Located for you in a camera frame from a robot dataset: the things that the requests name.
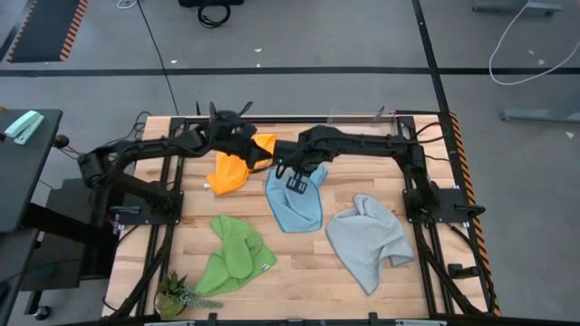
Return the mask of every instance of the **green cloth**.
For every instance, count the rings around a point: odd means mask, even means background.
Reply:
[[[211,220],[211,228],[222,240],[212,253],[206,270],[196,285],[196,294],[213,296],[242,288],[270,269],[276,256],[264,244],[262,236],[244,221],[229,216]]]

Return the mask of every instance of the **wooden tabletop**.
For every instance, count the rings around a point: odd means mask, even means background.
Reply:
[[[435,115],[415,116],[417,128],[437,120]],[[167,135],[169,121],[170,117],[149,117],[143,137],[153,139]],[[279,139],[297,140],[300,131],[313,125],[269,123],[256,126],[260,133],[275,133]],[[350,133],[392,133],[392,125],[388,123],[335,126]],[[434,127],[421,133],[420,139],[440,135],[441,129]],[[434,158],[448,158],[443,140],[424,144],[424,148],[425,153]],[[142,160],[137,164],[135,175],[146,181],[159,180],[162,162],[163,158]],[[441,188],[455,186],[449,162],[428,158],[427,164],[431,179]],[[223,308],[214,310],[220,320],[366,319],[369,312],[377,312],[381,319],[428,317],[416,243],[401,195],[404,180],[400,169],[391,158],[359,156],[342,156],[326,166],[329,173],[320,188],[323,228],[312,233],[285,234],[266,201],[267,172],[251,175],[237,191],[216,196],[211,189],[204,189],[205,176],[215,168],[215,153],[204,158],[186,159],[182,179],[185,192],[183,217],[175,229],[169,269],[187,274],[187,283],[196,284],[209,255],[221,246],[210,229],[209,221],[224,214],[253,226],[275,252],[278,263],[244,288],[212,297],[212,300],[224,303]],[[415,253],[415,260],[404,266],[391,268],[387,263],[378,289],[370,296],[344,269],[324,231],[331,218],[352,207],[354,195],[361,193],[377,198],[401,220]],[[445,264],[475,264],[471,250],[461,238],[446,225],[438,225],[438,229]],[[142,225],[121,243],[117,251],[106,298],[113,307],[121,304],[142,275],[149,234],[150,226]],[[159,243],[163,235],[161,230]],[[430,274],[438,310],[444,312],[440,284],[432,270]],[[146,313],[153,312],[151,298],[158,276],[152,280]],[[486,310],[479,278],[455,282],[476,307]],[[206,320],[210,312],[186,309],[179,318]],[[103,315],[110,313],[108,308],[103,308]]]

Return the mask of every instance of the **gray floor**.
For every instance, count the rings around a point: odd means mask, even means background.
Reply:
[[[422,0],[440,67],[486,67],[510,15],[475,14],[470,1]],[[580,4],[560,1],[551,19],[529,18],[514,26],[497,67],[536,67],[559,62],[578,38]],[[9,32],[24,0],[0,0],[0,39]],[[159,68],[160,62],[138,8],[121,11],[115,0],[90,1],[68,62],[10,64],[0,69]],[[143,0],[143,10],[170,68],[281,66],[426,67],[410,1],[247,0],[226,26],[206,30],[177,1]],[[580,53],[569,63],[580,66]],[[500,76],[514,80],[524,76]],[[195,101],[255,114],[325,114],[438,110],[428,75],[172,76],[182,114]],[[555,108],[574,99],[580,76],[549,76],[502,87],[488,76],[444,76],[449,106],[459,122],[483,216],[494,281],[507,316],[580,321],[580,128],[577,125],[502,122],[506,107]],[[14,109],[59,108],[61,133],[81,150],[126,134],[142,110],[175,113],[164,77],[0,78],[0,104]],[[572,132],[570,139],[566,133]],[[42,179],[53,187],[78,177],[76,164],[51,153]],[[34,201],[43,203],[40,185]],[[104,281],[80,291],[47,292],[42,304],[53,317],[22,316],[25,296],[11,325],[59,324],[100,316]]]

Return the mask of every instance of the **small succulent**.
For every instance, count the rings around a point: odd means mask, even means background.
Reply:
[[[157,287],[157,310],[162,319],[170,319],[179,315],[185,307],[189,308],[221,308],[221,302],[202,300],[195,294],[195,287],[185,285],[185,275],[181,279],[177,272],[171,271],[169,277]]]

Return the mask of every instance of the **orange towel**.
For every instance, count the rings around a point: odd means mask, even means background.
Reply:
[[[252,139],[262,149],[274,154],[276,135],[261,134],[254,135]],[[268,165],[268,160],[258,161],[255,168],[264,168]],[[246,162],[235,156],[218,152],[216,155],[216,172],[208,175],[206,180],[211,185],[216,195],[223,195],[242,187],[250,174]]]

